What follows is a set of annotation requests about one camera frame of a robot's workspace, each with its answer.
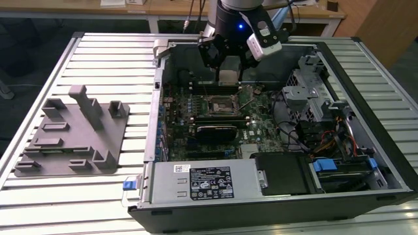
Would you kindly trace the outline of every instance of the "barcode sticker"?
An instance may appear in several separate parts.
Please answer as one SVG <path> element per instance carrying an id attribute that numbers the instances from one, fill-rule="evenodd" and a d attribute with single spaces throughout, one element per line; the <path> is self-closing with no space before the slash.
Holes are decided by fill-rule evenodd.
<path id="1" fill-rule="evenodd" d="M 175 173 L 190 172 L 190 165 L 175 165 Z"/>

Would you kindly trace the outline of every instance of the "white label sticker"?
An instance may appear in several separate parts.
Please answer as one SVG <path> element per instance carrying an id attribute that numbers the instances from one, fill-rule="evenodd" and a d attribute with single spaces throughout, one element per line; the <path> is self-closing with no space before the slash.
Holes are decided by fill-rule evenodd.
<path id="1" fill-rule="evenodd" d="M 146 11 L 128 11 L 128 13 L 139 13 L 139 14 L 144 14 L 147 13 Z"/>
<path id="2" fill-rule="evenodd" d="M 262 34 L 264 37 L 268 36 L 268 35 L 270 35 L 270 30 L 268 30 L 268 28 L 262 29 L 262 30 L 260 30 L 260 34 Z"/>
<path id="3" fill-rule="evenodd" d="M 190 171 L 190 165 L 175 165 L 175 173 L 183 173 Z"/>

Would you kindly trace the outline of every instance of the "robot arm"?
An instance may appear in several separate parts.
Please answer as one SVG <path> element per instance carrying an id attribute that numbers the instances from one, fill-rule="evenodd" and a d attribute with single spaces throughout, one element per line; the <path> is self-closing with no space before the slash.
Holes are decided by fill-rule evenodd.
<path id="1" fill-rule="evenodd" d="M 262 3 L 263 0 L 218 0 L 211 3 L 215 14 L 210 14 L 198 46 L 206 67 L 216 70 L 216 80 L 227 56 L 240 59 L 240 81 L 243 70 L 256 67 L 264 57 L 282 49 L 280 42 L 287 41 L 288 33 L 275 30 Z M 210 56 L 212 46 L 215 56 Z"/>

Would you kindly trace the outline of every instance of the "dark floor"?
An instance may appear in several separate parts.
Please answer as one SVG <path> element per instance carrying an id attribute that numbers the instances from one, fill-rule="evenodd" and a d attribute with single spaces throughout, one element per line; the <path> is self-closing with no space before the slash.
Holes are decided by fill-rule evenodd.
<path id="1" fill-rule="evenodd" d="M 0 70 L 0 79 L 7 85 L 32 84 L 43 85 L 48 79 L 49 73 L 56 65 L 63 50 L 75 31 L 83 32 L 108 32 L 108 33 L 150 33 L 147 21 L 123 21 L 123 20 L 64 20 L 59 25 L 55 20 L 35 19 L 33 24 L 40 33 L 43 44 L 28 49 L 29 57 L 35 62 L 35 71 L 21 77 L 9 77 Z M 162 33 L 180 33 L 182 22 L 160 22 Z M 397 64 L 390 69 L 414 100 L 418 100 L 418 43 L 414 42 L 407 52 L 401 57 Z M 0 156 L 8 146 L 27 112 L 36 99 L 41 87 L 13 86 L 15 92 L 12 100 L 0 98 Z"/>

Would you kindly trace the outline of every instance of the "motherboard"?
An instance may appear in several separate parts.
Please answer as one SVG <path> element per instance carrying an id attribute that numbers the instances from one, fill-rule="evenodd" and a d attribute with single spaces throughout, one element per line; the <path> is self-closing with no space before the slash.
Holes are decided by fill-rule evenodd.
<path id="1" fill-rule="evenodd" d="M 199 88 L 164 87 L 168 161 L 247 159 L 255 152 L 283 151 L 271 91 L 256 84 L 224 87 L 232 94 L 223 87 Z"/>

